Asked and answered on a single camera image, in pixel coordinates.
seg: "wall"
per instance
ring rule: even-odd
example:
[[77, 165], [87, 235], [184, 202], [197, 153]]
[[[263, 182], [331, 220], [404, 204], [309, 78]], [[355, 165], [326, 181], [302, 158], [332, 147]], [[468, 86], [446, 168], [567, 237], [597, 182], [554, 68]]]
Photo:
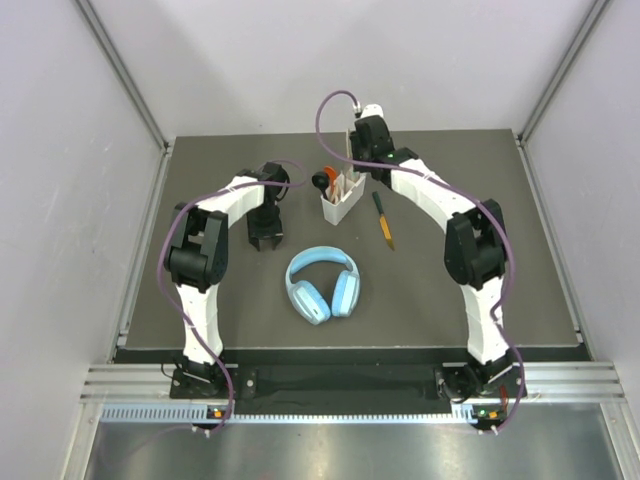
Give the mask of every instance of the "wall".
[[[592, 0], [93, 0], [163, 132], [309, 132], [348, 88], [395, 130], [518, 131]], [[343, 105], [326, 130], [346, 127]]]
[[55, 478], [159, 150], [71, 1], [0, 5], [0, 465]]
[[640, 3], [612, 2], [530, 143], [592, 347], [640, 422]]

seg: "blue headphones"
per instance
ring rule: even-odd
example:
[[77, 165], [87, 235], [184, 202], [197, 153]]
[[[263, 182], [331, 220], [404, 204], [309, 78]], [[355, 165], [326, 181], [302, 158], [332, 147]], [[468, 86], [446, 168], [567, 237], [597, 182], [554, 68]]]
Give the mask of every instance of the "blue headphones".
[[[291, 275], [317, 262], [334, 262], [346, 265], [348, 270], [340, 273], [333, 292], [331, 310], [320, 292], [306, 280], [291, 283]], [[314, 247], [293, 257], [285, 274], [285, 285], [289, 299], [300, 315], [314, 325], [334, 317], [348, 317], [358, 303], [360, 296], [360, 274], [353, 259], [339, 248]]]

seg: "black ladle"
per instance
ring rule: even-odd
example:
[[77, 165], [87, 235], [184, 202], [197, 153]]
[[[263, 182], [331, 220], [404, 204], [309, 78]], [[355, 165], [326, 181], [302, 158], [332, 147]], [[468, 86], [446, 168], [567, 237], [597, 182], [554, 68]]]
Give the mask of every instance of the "black ladle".
[[329, 175], [327, 175], [325, 172], [314, 173], [311, 177], [311, 183], [313, 183], [314, 187], [320, 190], [320, 193], [322, 193], [322, 198], [328, 201], [329, 199], [327, 198], [327, 188], [329, 188], [329, 186], [331, 185], [329, 182]]

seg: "screwdriver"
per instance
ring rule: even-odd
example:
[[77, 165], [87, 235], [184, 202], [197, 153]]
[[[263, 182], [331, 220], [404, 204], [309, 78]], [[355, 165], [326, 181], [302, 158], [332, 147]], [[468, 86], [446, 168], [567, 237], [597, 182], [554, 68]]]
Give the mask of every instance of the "screwdriver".
[[382, 227], [382, 233], [384, 234], [384, 238], [387, 241], [387, 245], [391, 250], [395, 251], [395, 247], [393, 246], [393, 239], [391, 238], [391, 231], [389, 230], [389, 225], [387, 224], [387, 217], [384, 215], [384, 210], [382, 209], [382, 202], [380, 201], [380, 195], [378, 192], [373, 192], [373, 201], [376, 202], [376, 207], [378, 208], [378, 213], [380, 214], [380, 227]]

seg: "white wall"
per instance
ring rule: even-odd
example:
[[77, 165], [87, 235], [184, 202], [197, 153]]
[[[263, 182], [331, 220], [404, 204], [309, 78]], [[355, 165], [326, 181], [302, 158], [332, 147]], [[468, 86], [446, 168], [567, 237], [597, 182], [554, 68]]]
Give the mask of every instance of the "white wall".
[[596, 354], [640, 423], [640, 3], [612, 2], [530, 144]]
[[[592, 0], [93, 0], [165, 135], [308, 132], [348, 88], [395, 130], [518, 131]], [[344, 104], [325, 129], [344, 130]]]
[[71, 1], [0, 5], [0, 476], [55, 478], [159, 150]]

